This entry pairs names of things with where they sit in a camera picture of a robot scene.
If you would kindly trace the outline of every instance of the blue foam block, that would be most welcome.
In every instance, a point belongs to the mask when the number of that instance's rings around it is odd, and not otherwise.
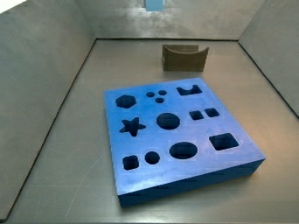
[[[251,174],[266,156],[201,78],[106,91],[122,207]]]
[[[163,11],[164,0],[144,0],[144,7],[147,11]]]

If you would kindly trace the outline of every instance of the shape hole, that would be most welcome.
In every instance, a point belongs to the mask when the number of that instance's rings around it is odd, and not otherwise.
[[[180,142],[171,147],[170,153],[174,158],[188,159],[196,155],[198,147],[194,143]]]
[[[180,126],[180,118],[171,113],[163,113],[156,117],[156,124],[164,130],[175,130]]]
[[[132,95],[124,94],[116,98],[116,105],[123,109],[130,109],[136,105],[136,98]]]
[[[148,92],[146,95],[147,95],[148,97],[154,97],[154,96],[155,96],[155,93],[154,93],[154,92]]]
[[[182,87],[178,87],[176,89],[180,95],[196,95],[202,93],[202,90],[198,85],[192,85],[192,88],[187,90]]]
[[[199,110],[190,112],[190,115],[194,121],[203,119],[203,115]]]
[[[127,171],[139,167],[138,156],[130,156],[123,158],[124,169]]]
[[[238,140],[230,133],[218,136],[211,136],[210,142],[217,151],[223,151],[226,149],[239,146]]]
[[[205,111],[206,111],[209,117],[214,117],[214,116],[221,115],[219,111],[215,108],[206,108]]]
[[[158,103],[163,103],[163,102],[164,102],[164,99],[163,99],[163,98],[156,98],[155,101],[156,101]]]
[[[166,92],[164,90],[160,90],[160,91],[158,92],[158,94],[159,94],[159,95],[167,95],[167,92]]]
[[[160,156],[155,151],[150,151],[146,153],[144,155],[144,161],[150,164],[150,165],[155,165],[158,164],[160,160]]]
[[[123,120],[122,123],[124,124],[124,127],[119,132],[130,132],[132,137],[136,137],[138,131],[146,128],[146,126],[139,122],[139,117],[136,117],[132,121]]]

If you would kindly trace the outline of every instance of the gray wall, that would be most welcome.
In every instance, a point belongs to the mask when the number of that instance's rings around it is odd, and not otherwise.
[[[143,0],[76,0],[96,37],[238,40],[265,0],[166,0],[146,12]]]
[[[0,14],[0,220],[94,40],[72,0],[30,0]]]
[[[267,0],[239,43],[299,115],[298,10],[298,0]]]

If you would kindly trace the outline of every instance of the light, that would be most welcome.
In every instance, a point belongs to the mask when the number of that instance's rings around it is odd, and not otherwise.
[[[12,9],[18,4],[26,2],[27,0],[2,0],[0,1],[0,13]]]

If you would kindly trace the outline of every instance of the brown object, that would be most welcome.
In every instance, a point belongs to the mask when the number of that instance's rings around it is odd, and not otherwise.
[[[163,45],[163,70],[202,72],[210,48],[199,52],[198,45]]]

